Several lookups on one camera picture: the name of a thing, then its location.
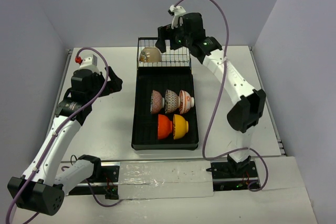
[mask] black plastic tray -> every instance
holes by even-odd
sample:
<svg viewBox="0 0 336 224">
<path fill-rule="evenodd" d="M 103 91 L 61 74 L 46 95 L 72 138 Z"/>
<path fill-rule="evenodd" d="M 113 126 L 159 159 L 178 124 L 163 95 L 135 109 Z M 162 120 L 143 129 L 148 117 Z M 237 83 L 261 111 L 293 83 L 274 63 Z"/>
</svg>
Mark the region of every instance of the black plastic tray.
<svg viewBox="0 0 336 224">
<path fill-rule="evenodd" d="M 132 133 L 132 147 L 135 150 L 194 150 L 198 147 L 197 101 L 193 108 L 181 115 L 189 123 L 189 132 L 181 139 L 174 140 L 171 134 L 163 140 L 158 140 L 158 114 L 151 115 L 150 113 L 151 94 L 152 90 L 156 90 L 164 97 L 167 89 L 174 91 L 177 95 L 180 90 L 185 90 L 195 97 L 191 68 L 138 67 Z M 179 114 L 178 109 L 174 113 L 165 115 L 173 121 L 174 114 Z"/>
</svg>

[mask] white tabletop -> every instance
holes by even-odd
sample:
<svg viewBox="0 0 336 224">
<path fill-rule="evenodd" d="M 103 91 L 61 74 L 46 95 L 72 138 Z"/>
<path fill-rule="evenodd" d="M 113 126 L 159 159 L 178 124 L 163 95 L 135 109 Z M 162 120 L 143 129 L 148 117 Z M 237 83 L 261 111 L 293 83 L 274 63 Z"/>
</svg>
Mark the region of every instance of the white tabletop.
<svg viewBox="0 0 336 224">
<path fill-rule="evenodd" d="M 57 214 L 39 215 L 32 223 L 317 224 L 295 158 L 270 157 L 265 158 L 265 162 L 269 168 L 268 186 L 257 193 L 216 191 L 204 197 L 124 200 L 113 208 L 99 206 L 92 196 L 67 196 Z M 263 183 L 265 177 L 261 171 L 264 167 L 260 161 L 256 166 Z M 153 178 L 163 175 L 160 170 L 151 174 Z M 148 174 L 143 174 L 142 178 L 148 178 Z M 105 204 L 113 203 L 103 196 L 98 198 Z M 32 215 L 31 211 L 17 209 L 13 223 L 23 223 Z"/>
<path fill-rule="evenodd" d="M 68 147 L 63 161 L 69 161 L 71 154 L 77 156 L 89 154 L 100 157 L 103 161 L 201 158 L 203 139 L 220 86 L 220 83 L 212 73 L 203 67 L 195 58 L 192 58 L 192 73 L 194 76 L 195 103 L 200 139 L 198 148 L 194 151 L 135 151 L 131 147 L 131 140 L 135 81 L 137 75 L 137 48 L 110 47 L 96 49 L 104 55 L 108 64 L 123 80 L 122 91 L 97 99 L 92 105 L 91 114 L 87 117 L 83 127 L 73 138 Z M 70 87 L 70 79 L 73 72 L 78 69 L 78 65 L 74 61 L 78 50 L 79 48 L 75 48 L 73 51 L 59 101 L 62 100 L 65 91 Z M 83 58 L 89 54 L 92 54 L 92 52 L 84 51 L 81 53 L 81 56 Z M 260 82 L 249 48 L 247 46 L 229 46 L 227 55 L 243 77 L 256 89 L 259 89 Z M 98 60 L 98 67 L 101 71 L 104 70 L 101 60 Z M 231 129 L 226 120 L 226 114 L 232 106 L 228 94 L 224 92 L 207 142 L 207 156 L 215 156 L 228 151 L 228 144 L 235 138 L 235 132 Z M 251 146 L 262 156 L 281 155 L 266 106 L 264 114 L 259 120 L 259 124 L 254 132 Z"/>
</svg>

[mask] yellow bowl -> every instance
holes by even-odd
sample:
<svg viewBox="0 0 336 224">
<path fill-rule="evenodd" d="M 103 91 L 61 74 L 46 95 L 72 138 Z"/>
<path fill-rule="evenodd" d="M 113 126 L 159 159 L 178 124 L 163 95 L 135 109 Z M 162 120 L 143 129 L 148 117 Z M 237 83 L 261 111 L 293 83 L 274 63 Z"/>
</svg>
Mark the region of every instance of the yellow bowl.
<svg viewBox="0 0 336 224">
<path fill-rule="evenodd" d="M 173 118 L 173 136 L 174 139 L 179 139 L 184 137 L 184 135 L 189 131 L 189 124 L 182 116 L 174 115 Z"/>
</svg>

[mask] black wire rack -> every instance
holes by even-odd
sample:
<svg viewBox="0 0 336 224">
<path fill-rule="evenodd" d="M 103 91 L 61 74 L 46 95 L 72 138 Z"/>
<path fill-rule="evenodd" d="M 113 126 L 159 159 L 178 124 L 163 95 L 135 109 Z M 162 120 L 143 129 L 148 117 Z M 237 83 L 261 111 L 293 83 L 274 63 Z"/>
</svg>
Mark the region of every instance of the black wire rack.
<svg viewBox="0 0 336 224">
<path fill-rule="evenodd" d="M 139 61 L 139 54 L 145 47 L 155 47 L 158 38 L 145 37 L 138 39 L 138 53 L 137 62 L 138 67 L 190 67 L 191 56 L 187 48 L 182 47 L 177 50 L 170 49 L 169 40 L 166 40 L 167 51 L 162 54 L 161 62 L 141 62 Z"/>
</svg>

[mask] white wall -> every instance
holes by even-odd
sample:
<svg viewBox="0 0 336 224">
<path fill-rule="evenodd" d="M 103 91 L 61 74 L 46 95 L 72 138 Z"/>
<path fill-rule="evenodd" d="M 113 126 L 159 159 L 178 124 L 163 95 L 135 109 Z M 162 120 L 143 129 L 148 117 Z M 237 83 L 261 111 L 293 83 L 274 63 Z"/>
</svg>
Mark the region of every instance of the white wall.
<svg viewBox="0 0 336 224">
<path fill-rule="evenodd" d="M 0 0 L 0 222 L 20 176 L 40 148 L 55 103 L 65 49 L 37 0 Z"/>
<path fill-rule="evenodd" d="M 335 223 L 335 0 L 277 0 L 254 53 L 319 224 Z"/>
<path fill-rule="evenodd" d="M 138 37 L 156 36 L 171 22 L 178 0 L 39 0 L 67 47 L 135 46 Z M 254 45 L 276 0 L 216 0 L 224 8 L 231 45 Z M 206 30 L 224 41 L 219 12 L 207 0 L 188 0 L 188 12 L 201 12 Z"/>
</svg>

